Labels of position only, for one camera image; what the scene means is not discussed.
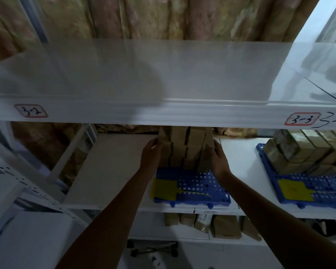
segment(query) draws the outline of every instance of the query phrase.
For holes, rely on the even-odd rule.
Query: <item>hand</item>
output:
[[[141,156],[140,170],[152,173],[152,176],[159,165],[163,143],[157,138],[150,140],[144,147]]]
[[[225,157],[223,148],[220,143],[214,140],[215,149],[208,147],[208,153],[211,160],[211,170],[216,179],[224,179],[225,176],[229,175],[230,168],[228,160]]]

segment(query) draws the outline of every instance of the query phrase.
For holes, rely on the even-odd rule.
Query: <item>person's left arm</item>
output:
[[[143,194],[158,167],[161,149],[157,139],[148,142],[136,174],[76,239],[56,269],[117,268]]]

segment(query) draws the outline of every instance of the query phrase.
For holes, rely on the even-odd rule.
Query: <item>person's right arm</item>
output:
[[[234,176],[221,145],[210,148],[211,169],[285,269],[336,268],[336,245]]]

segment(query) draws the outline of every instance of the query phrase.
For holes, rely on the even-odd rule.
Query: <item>person's left hand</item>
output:
[[[152,174],[153,176],[159,165],[162,146],[163,143],[161,140],[157,138],[150,140],[142,151],[141,165],[139,169],[144,172],[149,172],[149,174]]]

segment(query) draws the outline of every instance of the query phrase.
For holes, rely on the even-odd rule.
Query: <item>perforated blue plastic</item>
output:
[[[178,188],[185,191],[194,191],[197,193],[209,194],[209,196],[195,193],[178,193],[175,201],[164,200],[155,197],[154,203],[167,202],[174,208],[175,204],[188,205],[207,205],[212,209],[215,205],[229,206],[231,203],[228,192],[220,187],[218,181],[212,172],[200,173],[191,170],[183,170],[179,168],[158,168],[157,179],[177,180]]]
[[[263,151],[264,144],[259,143],[256,149],[259,152],[261,161],[265,167],[266,173],[270,179],[270,182],[275,190],[276,196],[281,204],[296,204],[300,209],[310,205],[314,207],[328,207],[336,209],[336,175],[334,176],[306,176],[304,174],[292,174],[292,175],[278,175],[276,174],[273,166],[271,165],[268,157]],[[314,191],[321,191],[323,193],[311,194],[314,198],[313,202],[298,201],[286,199],[281,191],[278,180],[289,179],[292,181],[304,182],[306,188]]]

